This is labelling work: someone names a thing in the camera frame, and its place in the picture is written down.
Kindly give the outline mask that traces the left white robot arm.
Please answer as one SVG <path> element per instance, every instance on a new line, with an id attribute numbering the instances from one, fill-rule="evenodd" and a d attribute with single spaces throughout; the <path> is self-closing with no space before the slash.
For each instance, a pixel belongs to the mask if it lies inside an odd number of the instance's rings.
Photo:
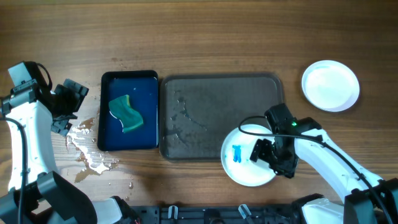
<path id="1" fill-rule="evenodd" d="M 4 223 L 141 223 L 120 197 L 93 202 L 59 173 L 51 134 L 66 136 L 88 93 L 70 79 L 52 86 L 47 69 L 22 61 L 8 70 L 14 88 L 1 100 L 12 139 L 12 174 L 1 197 Z"/>

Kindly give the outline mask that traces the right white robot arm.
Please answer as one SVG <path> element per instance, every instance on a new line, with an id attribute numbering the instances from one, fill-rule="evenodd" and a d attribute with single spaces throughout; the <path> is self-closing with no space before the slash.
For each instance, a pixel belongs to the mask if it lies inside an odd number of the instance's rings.
<path id="1" fill-rule="evenodd" d="M 250 160 L 264 161 L 276 175 L 292 178 L 299 160 L 311 165 L 338 194 L 335 204 L 320 194 L 292 204 L 295 223 L 397 223 L 397 179 L 384 180 L 338 147 L 312 118 L 297 119 L 285 104 L 264 113 L 271 131 L 260 134 Z"/>

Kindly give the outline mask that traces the green yellow sponge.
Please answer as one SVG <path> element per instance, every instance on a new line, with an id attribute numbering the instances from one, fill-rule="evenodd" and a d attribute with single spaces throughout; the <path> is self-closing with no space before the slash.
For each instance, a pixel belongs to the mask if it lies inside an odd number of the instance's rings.
<path id="1" fill-rule="evenodd" d="M 109 112 L 122 125 L 123 133 L 131 132 L 144 124 L 142 115 L 132 108 L 129 95 L 123 95 L 108 103 Z"/>

